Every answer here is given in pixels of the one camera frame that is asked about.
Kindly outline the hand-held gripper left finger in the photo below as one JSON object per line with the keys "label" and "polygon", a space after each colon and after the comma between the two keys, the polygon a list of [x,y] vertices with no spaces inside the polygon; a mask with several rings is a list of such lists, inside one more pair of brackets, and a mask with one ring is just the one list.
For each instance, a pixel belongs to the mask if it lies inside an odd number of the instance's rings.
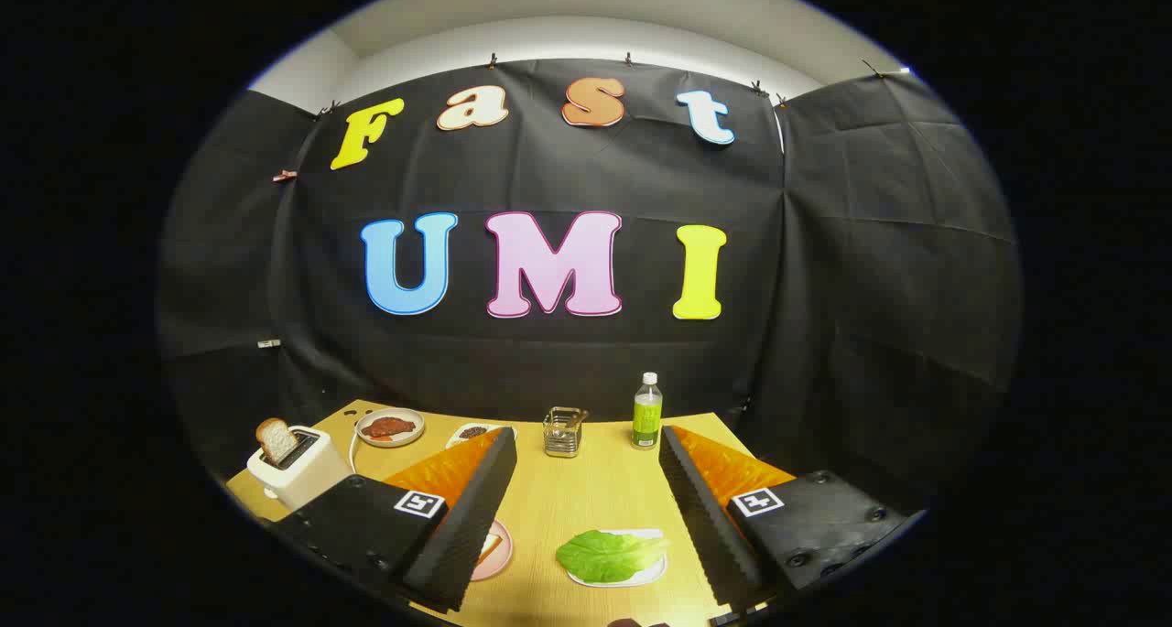
{"label": "hand-held gripper left finger", "polygon": [[386,601],[463,604],[515,476],[515,430],[481,436],[384,481],[350,473],[275,522],[275,537]]}

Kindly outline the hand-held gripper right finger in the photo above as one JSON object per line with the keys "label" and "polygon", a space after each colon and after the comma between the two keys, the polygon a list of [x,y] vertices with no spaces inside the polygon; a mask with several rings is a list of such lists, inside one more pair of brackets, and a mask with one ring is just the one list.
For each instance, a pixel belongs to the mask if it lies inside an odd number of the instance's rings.
{"label": "hand-held gripper right finger", "polygon": [[917,526],[840,473],[788,477],[683,427],[663,427],[660,463],[718,604],[774,609],[820,593]]}

